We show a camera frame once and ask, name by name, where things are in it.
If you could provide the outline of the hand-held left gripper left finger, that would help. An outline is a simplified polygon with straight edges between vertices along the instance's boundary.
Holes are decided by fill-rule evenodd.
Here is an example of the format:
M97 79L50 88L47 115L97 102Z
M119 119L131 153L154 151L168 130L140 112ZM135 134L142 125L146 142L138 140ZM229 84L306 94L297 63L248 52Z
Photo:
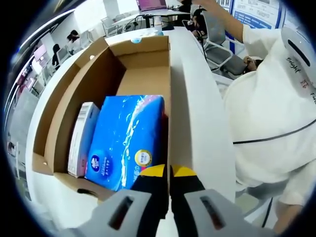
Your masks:
M168 168L161 164L142 170L132 188L122 189L99 204L91 218L63 237L154 237L168 210Z

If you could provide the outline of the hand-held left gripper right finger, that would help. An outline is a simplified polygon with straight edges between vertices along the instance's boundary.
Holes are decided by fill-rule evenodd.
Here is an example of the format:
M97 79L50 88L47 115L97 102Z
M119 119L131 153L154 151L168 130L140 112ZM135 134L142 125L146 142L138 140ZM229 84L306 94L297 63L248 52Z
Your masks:
M205 189L185 166L170 168L171 209L180 237L274 237L247 222L240 209L214 189Z

